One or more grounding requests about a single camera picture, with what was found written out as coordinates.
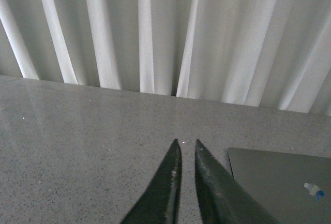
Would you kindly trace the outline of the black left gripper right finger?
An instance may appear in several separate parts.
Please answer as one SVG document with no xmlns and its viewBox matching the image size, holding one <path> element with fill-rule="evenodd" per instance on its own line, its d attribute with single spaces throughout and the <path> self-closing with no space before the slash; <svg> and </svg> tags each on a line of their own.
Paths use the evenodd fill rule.
<svg viewBox="0 0 331 224">
<path fill-rule="evenodd" d="M 195 186 L 203 223 L 280 223 L 244 191 L 200 140 L 195 144 Z"/>
</svg>

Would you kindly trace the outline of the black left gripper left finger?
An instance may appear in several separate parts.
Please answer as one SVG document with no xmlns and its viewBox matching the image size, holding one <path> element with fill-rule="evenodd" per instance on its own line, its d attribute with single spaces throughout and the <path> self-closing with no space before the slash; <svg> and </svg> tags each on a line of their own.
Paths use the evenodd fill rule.
<svg viewBox="0 0 331 224">
<path fill-rule="evenodd" d="M 121 223 L 177 223 L 182 153 L 174 139 L 148 187 Z"/>
</svg>

